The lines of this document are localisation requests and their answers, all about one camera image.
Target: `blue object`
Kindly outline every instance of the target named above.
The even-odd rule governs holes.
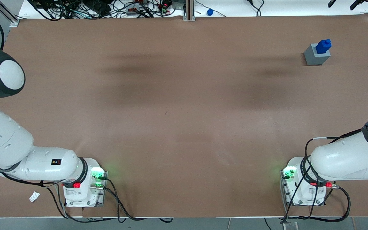
[[[321,40],[316,46],[316,52],[318,54],[325,54],[330,49],[330,47],[332,47],[330,39]]]

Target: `white paper scrap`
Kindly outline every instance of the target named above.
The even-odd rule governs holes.
[[[34,202],[36,199],[38,199],[39,195],[40,195],[40,193],[39,193],[39,192],[34,192],[34,193],[31,195],[31,197],[29,198],[29,200],[30,200],[31,202]]]

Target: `gray floor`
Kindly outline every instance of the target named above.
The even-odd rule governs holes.
[[[267,218],[272,230],[282,230],[280,221]],[[368,230],[368,217],[347,218],[339,223],[324,223],[313,220],[298,220],[300,230]],[[0,230],[269,230],[263,218],[176,218],[170,224],[157,219],[144,221],[127,220],[119,224],[117,220],[80,224],[63,218],[8,218],[0,219]]]

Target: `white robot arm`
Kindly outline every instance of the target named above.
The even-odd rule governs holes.
[[[282,177],[286,200],[295,194],[294,205],[310,206],[314,198],[315,205],[323,204],[326,182],[368,180],[368,122],[333,143],[316,147],[307,158],[294,157],[282,170]]]
[[[22,67],[0,50],[0,98],[19,93],[25,85]],[[105,172],[90,158],[72,150],[37,147],[32,135],[0,111],[0,176],[20,180],[61,182],[67,206],[95,207],[105,185]]]

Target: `brown table surface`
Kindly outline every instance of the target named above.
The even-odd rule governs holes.
[[[326,38],[330,59],[306,66]],[[279,169],[308,139],[368,119],[368,15],[26,19],[5,51],[27,78],[0,109],[35,145],[96,159],[139,217],[282,216]],[[368,216],[368,181],[339,185],[350,215]],[[345,202],[336,191],[314,214],[342,215]],[[114,204],[72,214],[115,216]],[[44,189],[0,177],[0,217],[23,216],[58,213]]]

